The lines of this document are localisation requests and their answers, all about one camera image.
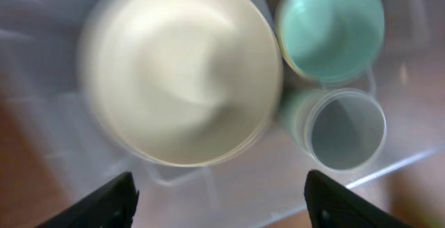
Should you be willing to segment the grey translucent cup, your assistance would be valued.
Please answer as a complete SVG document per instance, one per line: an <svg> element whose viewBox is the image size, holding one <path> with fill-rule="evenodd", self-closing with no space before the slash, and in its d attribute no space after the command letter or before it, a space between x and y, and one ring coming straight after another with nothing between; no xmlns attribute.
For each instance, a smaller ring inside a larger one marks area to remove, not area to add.
<svg viewBox="0 0 445 228"><path fill-rule="evenodd" d="M311 106L302 131L307 152L335 171L358 170L375 160L387 138L378 101L361 90L324 90Z"/></svg>

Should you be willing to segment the beige bowl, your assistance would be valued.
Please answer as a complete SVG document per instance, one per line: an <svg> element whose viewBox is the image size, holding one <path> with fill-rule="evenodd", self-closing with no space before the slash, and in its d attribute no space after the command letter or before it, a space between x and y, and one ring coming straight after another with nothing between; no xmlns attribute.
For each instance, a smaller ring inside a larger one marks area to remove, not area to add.
<svg viewBox="0 0 445 228"><path fill-rule="evenodd" d="M280 48L251 0L98 0L77 60L99 128L162 165L237 156L267 131L282 91Z"/></svg>

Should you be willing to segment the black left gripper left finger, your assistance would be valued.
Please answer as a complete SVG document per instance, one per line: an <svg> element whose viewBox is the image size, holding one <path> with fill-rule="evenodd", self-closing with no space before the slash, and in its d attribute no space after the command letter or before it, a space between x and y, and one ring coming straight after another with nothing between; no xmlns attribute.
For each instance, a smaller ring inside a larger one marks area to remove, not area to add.
<svg viewBox="0 0 445 228"><path fill-rule="evenodd" d="M139 191L131 172L123 172L37 228L130 228Z"/></svg>

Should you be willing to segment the mint green bowl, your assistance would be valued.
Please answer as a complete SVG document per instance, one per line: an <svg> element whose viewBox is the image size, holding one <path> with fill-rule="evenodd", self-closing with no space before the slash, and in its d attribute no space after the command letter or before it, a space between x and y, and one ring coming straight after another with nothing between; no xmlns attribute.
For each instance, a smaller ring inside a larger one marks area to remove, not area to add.
<svg viewBox="0 0 445 228"><path fill-rule="evenodd" d="M342 84L363 75L385 38L381 0L281 0L275 13L282 55L304 79Z"/></svg>

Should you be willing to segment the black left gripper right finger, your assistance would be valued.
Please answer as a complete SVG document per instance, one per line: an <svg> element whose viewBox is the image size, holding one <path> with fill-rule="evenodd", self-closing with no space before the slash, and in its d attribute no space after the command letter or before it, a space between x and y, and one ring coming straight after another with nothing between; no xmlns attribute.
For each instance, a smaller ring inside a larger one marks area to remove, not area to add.
<svg viewBox="0 0 445 228"><path fill-rule="evenodd" d="M318 170L307 174L304 197L313 228L408 228Z"/></svg>

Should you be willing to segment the mint green cup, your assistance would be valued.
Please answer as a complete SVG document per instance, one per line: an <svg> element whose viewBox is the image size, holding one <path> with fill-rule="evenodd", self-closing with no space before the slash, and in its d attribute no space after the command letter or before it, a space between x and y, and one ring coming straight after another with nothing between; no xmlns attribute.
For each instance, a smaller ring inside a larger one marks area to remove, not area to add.
<svg viewBox="0 0 445 228"><path fill-rule="evenodd" d="M308 90L288 90L280 102L278 120L299 146L304 145L304 127L312 109L312 99Z"/></svg>

